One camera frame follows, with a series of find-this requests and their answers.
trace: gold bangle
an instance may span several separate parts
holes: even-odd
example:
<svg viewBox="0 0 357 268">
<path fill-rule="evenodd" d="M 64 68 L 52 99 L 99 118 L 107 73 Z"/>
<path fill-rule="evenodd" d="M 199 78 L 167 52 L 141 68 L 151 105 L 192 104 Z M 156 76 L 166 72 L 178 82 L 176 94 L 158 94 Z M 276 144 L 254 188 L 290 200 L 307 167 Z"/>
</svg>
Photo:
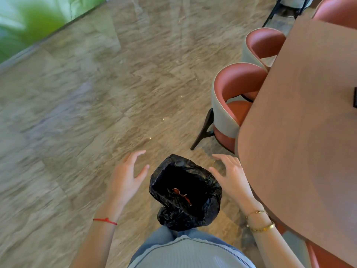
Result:
<svg viewBox="0 0 357 268">
<path fill-rule="evenodd" d="M 275 227 L 275 223 L 273 221 L 271 221 L 271 225 L 266 226 L 265 228 L 251 228 L 248 224 L 247 224 L 247 229 L 252 231 L 252 232 L 263 232 L 263 231 L 267 231 L 270 230 L 272 228 Z"/>
<path fill-rule="evenodd" d="M 248 220 L 248 216 L 250 216 L 250 215 L 252 215 L 252 214 L 254 214 L 254 213 L 267 213 L 267 211 L 265 211 L 265 210 L 257 210 L 257 211 L 255 211 L 255 212 L 252 212 L 252 213 L 248 214 L 248 215 L 246 216 L 246 219 Z"/>
</svg>

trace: black trash bag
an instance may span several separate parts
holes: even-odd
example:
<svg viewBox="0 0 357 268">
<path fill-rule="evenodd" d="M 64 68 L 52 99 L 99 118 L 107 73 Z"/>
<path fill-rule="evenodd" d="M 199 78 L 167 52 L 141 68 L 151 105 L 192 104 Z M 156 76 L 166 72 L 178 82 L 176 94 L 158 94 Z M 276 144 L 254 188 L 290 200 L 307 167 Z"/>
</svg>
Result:
<svg viewBox="0 0 357 268">
<path fill-rule="evenodd" d="M 171 230 L 207 226 L 220 211 L 222 188 L 215 177 L 175 154 L 167 157 L 151 175 L 149 192 L 164 206 L 157 214 L 158 221 Z"/>
</svg>

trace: forearm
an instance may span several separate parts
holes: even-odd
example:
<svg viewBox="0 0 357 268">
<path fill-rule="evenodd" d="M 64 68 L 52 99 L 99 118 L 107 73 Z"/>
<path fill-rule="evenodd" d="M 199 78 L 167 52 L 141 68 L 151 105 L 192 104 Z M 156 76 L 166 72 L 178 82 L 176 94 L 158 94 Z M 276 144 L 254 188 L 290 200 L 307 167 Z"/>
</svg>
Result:
<svg viewBox="0 0 357 268">
<path fill-rule="evenodd" d="M 116 222 L 122 211 L 110 201 L 105 201 L 95 213 L 95 218 Z M 108 259 L 110 245 L 113 239 L 116 225 L 102 221 L 93 221 L 88 235 L 70 268 L 104 268 Z"/>
<path fill-rule="evenodd" d="M 257 210 L 264 210 L 263 205 L 251 199 L 243 208 L 243 213 L 248 215 Z M 248 217 L 248 224 L 252 228 L 264 228 L 271 224 L 271 220 L 266 213 L 252 214 Z M 276 228 L 252 233 L 267 268 L 303 268 Z"/>
</svg>

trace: blue jeans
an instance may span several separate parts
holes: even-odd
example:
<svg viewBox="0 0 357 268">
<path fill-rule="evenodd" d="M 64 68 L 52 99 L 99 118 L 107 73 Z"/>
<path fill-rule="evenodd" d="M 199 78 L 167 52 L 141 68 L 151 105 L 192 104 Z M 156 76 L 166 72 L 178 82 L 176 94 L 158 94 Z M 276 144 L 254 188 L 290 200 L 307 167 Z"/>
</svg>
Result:
<svg viewBox="0 0 357 268">
<path fill-rule="evenodd" d="M 209 241 L 209 242 L 212 242 L 215 244 L 223 244 L 223 245 L 226 245 L 234 250 L 239 251 L 237 248 L 227 244 L 226 242 L 222 241 L 221 239 L 219 239 L 211 234 L 196 230 L 194 228 L 185 230 L 185 231 L 180 231 L 180 232 L 178 232 L 178 234 L 176 236 L 167 226 L 162 226 L 159 229 L 157 229 L 156 231 L 154 231 L 150 235 L 150 237 L 148 239 L 146 239 L 146 241 L 143 243 L 143 245 L 141 247 L 139 247 L 139 249 L 131 257 L 130 263 L 132 263 L 132 261 L 135 260 L 136 257 L 140 256 L 142 253 L 145 252 L 146 249 L 152 247 L 153 245 L 156 245 L 156 244 L 163 245 L 163 244 L 170 243 L 170 242 L 174 241 L 176 238 L 181 237 L 182 235 L 187 235 L 191 239 L 196 238 L 196 239 L 206 240 L 206 241 Z"/>
</svg>

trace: wooden table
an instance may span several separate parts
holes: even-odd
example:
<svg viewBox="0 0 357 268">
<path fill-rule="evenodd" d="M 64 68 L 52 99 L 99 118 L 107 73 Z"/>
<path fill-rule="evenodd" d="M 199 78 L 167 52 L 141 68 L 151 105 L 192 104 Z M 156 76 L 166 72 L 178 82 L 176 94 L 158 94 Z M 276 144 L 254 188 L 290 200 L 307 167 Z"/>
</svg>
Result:
<svg viewBox="0 0 357 268">
<path fill-rule="evenodd" d="M 299 17 L 249 111 L 239 157 L 285 225 L 357 267 L 357 30 Z"/>
</svg>

